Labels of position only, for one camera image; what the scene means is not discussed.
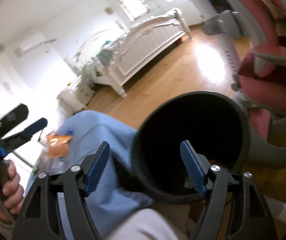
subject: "human hand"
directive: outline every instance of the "human hand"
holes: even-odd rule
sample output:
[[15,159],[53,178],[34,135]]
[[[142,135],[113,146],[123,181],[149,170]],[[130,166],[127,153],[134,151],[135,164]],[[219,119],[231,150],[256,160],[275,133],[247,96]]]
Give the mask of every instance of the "human hand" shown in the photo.
[[[9,181],[5,183],[3,186],[3,194],[7,197],[7,199],[4,202],[4,205],[6,208],[10,210],[12,214],[18,214],[23,201],[24,201],[24,189],[19,184],[21,177],[16,172],[16,167],[14,163],[9,160],[9,167],[7,169],[7,173],[9,176]],[[0,206],[0,220],[4,223],[9,223],[10,218],[8,217],[8,214],[2,209]]]

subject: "chair armrest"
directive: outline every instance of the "chair armrest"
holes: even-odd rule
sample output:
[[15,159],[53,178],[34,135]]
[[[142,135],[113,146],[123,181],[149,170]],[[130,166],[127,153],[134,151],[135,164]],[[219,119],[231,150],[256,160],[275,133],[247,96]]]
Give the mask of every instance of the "chair armrest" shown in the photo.
[[286,48],[273,45],[261,45],[253,49],[256,57],[264,59],[276,65],[286,67]]

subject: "finger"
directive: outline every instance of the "finger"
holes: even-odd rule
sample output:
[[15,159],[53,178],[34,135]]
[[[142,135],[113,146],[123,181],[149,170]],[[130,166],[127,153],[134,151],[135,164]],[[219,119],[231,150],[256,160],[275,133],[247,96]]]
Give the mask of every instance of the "finger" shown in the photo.
[[9,196],[7,200],[5,200],[4,205],[11,209],[16,207],[23,200],[24,189],[21,185],[19,185],[15,194]]
[[16,167],[12,160],[8,160],[8,162],[9,162],[9,167],[7,169],[7,173],[9,177],[12,179],[16,176]]
[[10,209],[10,212],[12,214],[18,214],[22,208],[22,205],[23,205],[23,202],[24,202],[24,198],[22,199],[22,201],[20,203],[18,203],[14,208],[11,208]]
[[8,182],[5,183],[3,187],[3,194],[4,196],[10,196],[16,192],[18,186],[20,184],[21,177],[18,173],[13,179],[10,179]]

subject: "black trash can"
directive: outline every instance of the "black trash can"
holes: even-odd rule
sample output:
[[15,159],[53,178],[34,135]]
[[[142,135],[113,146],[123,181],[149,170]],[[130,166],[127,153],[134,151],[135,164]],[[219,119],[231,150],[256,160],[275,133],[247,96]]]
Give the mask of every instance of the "black trash can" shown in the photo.
[[189,140],[198,154],[237,173],[250,148],[247,118],[230,98],[207,91],[183,94],[147,117],[134,139],[131,162],[144,192],[166,204],[203,200],[187,186],[180,144]]

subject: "silver bolt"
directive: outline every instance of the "silver bolt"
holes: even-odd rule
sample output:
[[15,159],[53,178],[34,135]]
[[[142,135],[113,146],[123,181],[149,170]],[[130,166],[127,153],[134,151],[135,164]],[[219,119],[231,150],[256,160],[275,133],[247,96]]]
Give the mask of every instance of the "silver bolt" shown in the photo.
[[252,174],[250,173],[250,172],[248,172],[248,171],[246,171],[245,173],[243,173],[244,174],[244,176],[246,177],[246,178],[252,178]]
[[39,177],[40,179],[45,178],[45,177],[46,177],[46,172],[45,172],[45,171],[42,171],[42,172],[38,175],[38,177]]
[[81,167],[79,165],[74,165],[70,170],[73,172],[79,171]]
[[211,170],[212,171],[219,171],[221,168],[218,165],[212,165]]

